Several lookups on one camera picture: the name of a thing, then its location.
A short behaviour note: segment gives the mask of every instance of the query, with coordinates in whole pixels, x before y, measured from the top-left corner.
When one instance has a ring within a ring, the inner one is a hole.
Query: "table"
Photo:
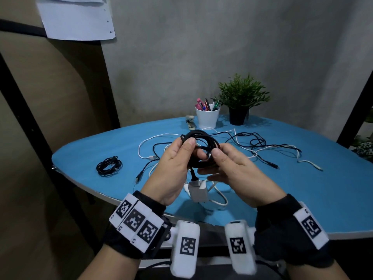
[[[250,116],[243,126],[232,126],[228,117],[222,115],[217,122],[217,131],[236,129],[236,132],[258,132],[268,144],[291,144],[302,150],[302,159],[310,160],[323,168],[323,172],[308,163],[297,163],[294,150],[263,150],[260,155],[277,165],[274,169],[260,160],[254,163],[285,192],[303,201],[329,234],[331,239],[356,239],[373,236],[373,164],[361,159],[339,144],[295,126],[272,119]],[[67,144],[52,156],[57,169],[82,189],[112,204],[119,202],[128,192],[140,190],[147,179],[147,168],[139,184],[137,174],[148,160],[138,157],[141,141],[163,133],[186,134],[184,118],[174,118],[141,123],[90,136]],[[153,155],[155,143],[173,141],[176,136],[157,137],[141,147],[141,155]],[[227,134],[215,136],[219,142]],[[240,137],[239,142],[249,138]],[[156,151],[161,154],[163,146]],[[118,156],[123,167],[111,177],[101,177],[96,165],[107,157]],[[224,226],[237,219],[245,219],[254,226],[256,210],[250,208],[229,186],[218,183],[229,205],[224,207],[211,202],[203,205],[191,201],[182,191],[175,202],[168,206],[167,213],[186,219]],[[212,190],[212,199],[223,199]]]

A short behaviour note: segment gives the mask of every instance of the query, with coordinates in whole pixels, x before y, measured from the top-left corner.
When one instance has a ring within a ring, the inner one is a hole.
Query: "black and white square code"
[[[140,224],[144,221],[145,216],[143,216],[136,209],[133,209],[124,220],[124,225],[127,225],[132,231],[136,231]]]
[[[229,238],[231,241],[232,252],[234,254],[245,254],[246,248],[244,243],[244,238]]]
[[[318,234],[321,233],[321,229],[312,216],[308,216],[305,220],[302,221],[302,226],[307,231],[311,239],[315,238]]]
[[[150,241],[153,239],[157,230],[158,228],[147,220],[145,221],[137,235],[144,241],[146,241],[148,244],[150,244]]]
[[[181,238],[180,254],[194,255],[195,239],[194,238]]]
[[[127,200],[123,200],[122,204],[118,207],[115,213],[119,215],[120,218],[123,218],[124,215],[128,212],[128,210],[131,208],[132,204],[128,202]]]

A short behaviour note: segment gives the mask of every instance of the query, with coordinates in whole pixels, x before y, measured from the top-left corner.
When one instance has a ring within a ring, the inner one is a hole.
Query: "gray wall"
[[[194,114],[248,72],[252,114],[337,139],[373,69],[373,0],[110,0],[103,51],[122,126]]]

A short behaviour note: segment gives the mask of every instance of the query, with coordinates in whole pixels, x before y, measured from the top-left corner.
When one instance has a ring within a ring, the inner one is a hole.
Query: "person's left hand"
[[[194,149],[195,138],[187,139],[184,144],[177,138],[163,153],[153,174],[141,189],[141,193],[168,206],[179,196],[188,173],[190,156],[199,159],[207,156],[202,149]]]

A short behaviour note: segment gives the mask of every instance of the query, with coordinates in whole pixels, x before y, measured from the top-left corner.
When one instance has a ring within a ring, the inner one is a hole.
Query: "black pot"
[[[229,108],[229,122],[234,126],[241,126],[244,124],[245,117],[249,111],[248,107],[241,107],[237,109]]]

